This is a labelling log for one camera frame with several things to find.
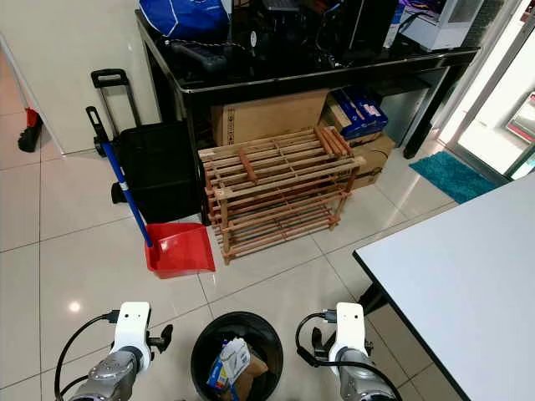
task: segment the tile floor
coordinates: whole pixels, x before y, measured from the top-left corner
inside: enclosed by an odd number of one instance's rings
[[[155,332],[175,326],[168,351],[138,378],[134,401],[199,399],[189,360],[196,337],[214,317],[235,310],[264,316],[281,338],[284,374],[272,399],[337,400],[330,371],[309,368],[295,353],[298,321],[364,292],[369,279],[352,250],[455,206],[395,150],[376,185],[355,192],[336,230],[230,266],[214,246],[215,274],[161,281],[146,270],[128,208],[111,203],[106,160],[93,151],[62,157],[46,131],[40,152],[18,151],[24,112],[4,61],[0,72],[0,401],[53,399],[53,367],[64,342],[88,318],[124,300],[151,303]],[[426,143],[418,157],[439,148]],[[102,323],[80,336],[64,383],[106,354],[113,329]],[[366,330],[373,359],[405,401],[458,399],[391,309],[368,316]]]

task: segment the blue mat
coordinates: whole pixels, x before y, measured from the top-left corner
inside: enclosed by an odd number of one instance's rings
[[[418,160],[410,167],[457,203],[467,202],[497,187],[446,152]]]

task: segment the dustpan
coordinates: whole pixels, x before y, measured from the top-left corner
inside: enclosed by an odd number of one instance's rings
[[[159,278],[171,278],[198,272],[216,270],[206,228],[199,223],[155,223],[145,227],[134,198],[128,189],[125,176],[115,157],[99,114],[93,106],[85,109],[119,181],[121,190],[134,214],[135,221],[145,238],[147,268]]]

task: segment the rolling suitcase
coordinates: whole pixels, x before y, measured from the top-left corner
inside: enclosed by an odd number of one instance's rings
[[[126,182],[145,221],[168,222],[200,211],[186,124],[177,121],[142,125],[129,80],[122,69],[93,71],[91,79],[110,119],[114,136],[112,144]],[[115,86],[125,86],[136,125],[120,133],[104,93],[105,88]],[[103,155],[97,137],[94,144]],[[114,203],[126,202],[118,182],[111,187],[111,198]]]

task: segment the blue bag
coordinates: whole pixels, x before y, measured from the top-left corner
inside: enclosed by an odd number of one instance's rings
[[[198,40],[228,29],[221,0],[140,0],[140,8],[149,24],[171,39]]]

